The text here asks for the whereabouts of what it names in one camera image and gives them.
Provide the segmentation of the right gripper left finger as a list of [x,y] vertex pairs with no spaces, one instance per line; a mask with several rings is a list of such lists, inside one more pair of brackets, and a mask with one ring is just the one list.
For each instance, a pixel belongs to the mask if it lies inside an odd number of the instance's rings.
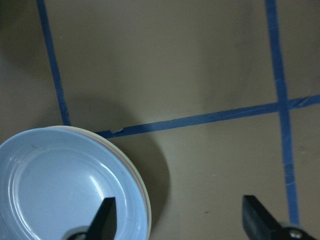
[[114,240],[117,233],[117,205],[115,197],[104,198],[86,231],[67,233],[63,240]]

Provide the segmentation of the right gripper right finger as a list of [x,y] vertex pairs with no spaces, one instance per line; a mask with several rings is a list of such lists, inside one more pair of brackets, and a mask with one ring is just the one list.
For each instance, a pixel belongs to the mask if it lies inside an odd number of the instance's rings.
[[254,195],[242,197],[242,227],[250,240],[313,240],[295,225],[279,223]]

